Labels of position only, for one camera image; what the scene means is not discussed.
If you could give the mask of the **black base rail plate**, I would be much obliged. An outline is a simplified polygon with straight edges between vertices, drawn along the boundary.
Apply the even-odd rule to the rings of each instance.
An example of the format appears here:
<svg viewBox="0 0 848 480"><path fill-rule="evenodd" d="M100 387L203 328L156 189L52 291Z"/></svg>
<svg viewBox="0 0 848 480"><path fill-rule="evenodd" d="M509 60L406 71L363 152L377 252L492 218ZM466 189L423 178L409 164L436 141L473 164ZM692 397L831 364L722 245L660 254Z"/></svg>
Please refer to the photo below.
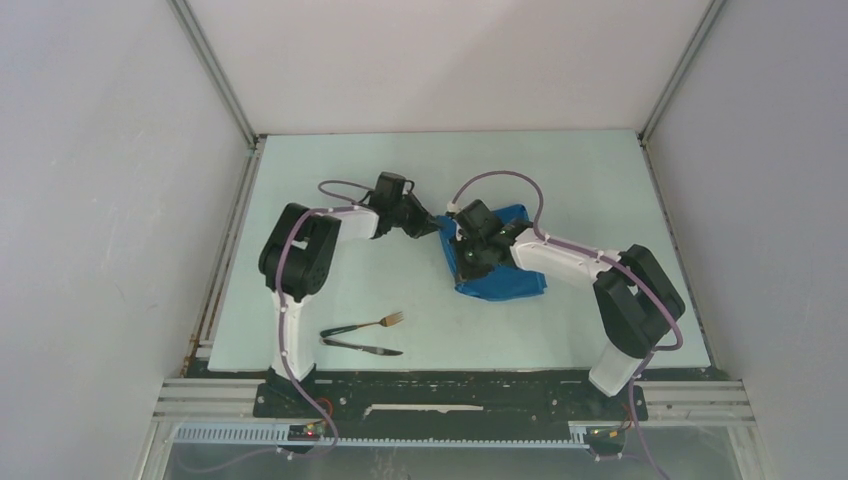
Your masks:
<svg viewBox="0 0 848 480"><path fill-rule="evenodd" d="M294 387L273 373L253 416L318 419L351 441L567 441L579 423L628 426L647 419L641 388L608 397L585 370L314 371Z"/></svg>

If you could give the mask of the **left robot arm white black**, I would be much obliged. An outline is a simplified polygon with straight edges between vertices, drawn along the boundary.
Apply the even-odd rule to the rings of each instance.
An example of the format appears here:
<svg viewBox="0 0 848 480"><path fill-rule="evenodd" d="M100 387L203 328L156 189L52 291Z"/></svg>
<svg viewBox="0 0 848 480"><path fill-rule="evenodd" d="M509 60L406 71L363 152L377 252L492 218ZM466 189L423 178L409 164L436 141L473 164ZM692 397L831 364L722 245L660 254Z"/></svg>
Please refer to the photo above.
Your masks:
<svg viewBox="0 0 848 480"><path fill-rule="evenodd" d="M288 380L277 402L292 416L304 416L316 403L315 388L304 382L315 368L313 349L302 338L302 309L329 277L336 247L349 240L375 240L395 228L411 238L437 230L436 219L414 194L415 183L383 172L361 200L333 208L287 204L258 260L272 292L277 339L271 370Z"/></svg>

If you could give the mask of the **small circuit board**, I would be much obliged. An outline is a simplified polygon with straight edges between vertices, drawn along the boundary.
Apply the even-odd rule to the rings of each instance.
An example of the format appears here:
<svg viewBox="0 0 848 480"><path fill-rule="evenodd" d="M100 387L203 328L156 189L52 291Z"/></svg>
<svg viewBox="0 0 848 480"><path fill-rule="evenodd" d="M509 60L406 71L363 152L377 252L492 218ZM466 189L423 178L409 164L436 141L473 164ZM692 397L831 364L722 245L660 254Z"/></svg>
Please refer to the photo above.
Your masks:
<svg viewBox="0 0 848 480"><path fill-rule="evenodd" d="M322 424L290 425L287 439L291 442L314 442L324 438L325 429Z"/></svg>

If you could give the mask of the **aluminium frame rail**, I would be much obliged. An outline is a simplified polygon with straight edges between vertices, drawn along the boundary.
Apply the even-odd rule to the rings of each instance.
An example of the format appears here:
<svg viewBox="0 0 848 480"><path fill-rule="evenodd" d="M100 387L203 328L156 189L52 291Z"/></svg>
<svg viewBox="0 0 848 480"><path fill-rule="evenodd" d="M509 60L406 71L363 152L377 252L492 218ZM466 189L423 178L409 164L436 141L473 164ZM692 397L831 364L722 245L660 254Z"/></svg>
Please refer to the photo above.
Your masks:
<svg viewBox="0 0 848 480"><path fill-rule="evenodd" d="M262 381L173 379L154 410L179 442L312 447L581 447L645 427L748 427L738 381L645 381L607 397L567 373L322 375L315 400Z"/></svg>

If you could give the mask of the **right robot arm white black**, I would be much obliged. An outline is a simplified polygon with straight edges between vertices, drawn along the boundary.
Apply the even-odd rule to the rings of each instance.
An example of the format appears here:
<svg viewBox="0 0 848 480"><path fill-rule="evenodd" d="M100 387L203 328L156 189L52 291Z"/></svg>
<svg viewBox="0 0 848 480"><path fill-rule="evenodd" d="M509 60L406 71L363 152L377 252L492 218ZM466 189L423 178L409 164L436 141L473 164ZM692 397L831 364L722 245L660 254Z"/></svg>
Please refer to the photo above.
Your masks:
<svg viewBox="0 0 848 480"><path fill-rule="evenodd" d="M607 344L581 392L585 411L606 418L622 403L621 390L636 376L667 333L682 345L677 325L686 305L646 247L605 251L542 233L530 220L501 220L482 201L446 216L457 276L478 280L503 267L557 278L594 294Z"/></svg>

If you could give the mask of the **blue cloth napkin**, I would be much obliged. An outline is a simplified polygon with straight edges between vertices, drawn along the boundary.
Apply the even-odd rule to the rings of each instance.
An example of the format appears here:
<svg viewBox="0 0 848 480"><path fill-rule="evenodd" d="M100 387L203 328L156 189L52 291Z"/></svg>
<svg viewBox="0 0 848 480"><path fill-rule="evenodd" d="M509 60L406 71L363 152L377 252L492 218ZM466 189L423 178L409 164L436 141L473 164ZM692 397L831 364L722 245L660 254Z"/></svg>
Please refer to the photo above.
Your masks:
<svg viewBox="0 0 848 480"><path fill-rule="evenodd" d="M440 243L456 292L488 302L505 302L541 296L545 293L548 284L542 273L504 266L494 268L480 279L461 280L457 256L450 244L456 236L456 223L447 215L437 216L436 219L439 225Z"/></svg>

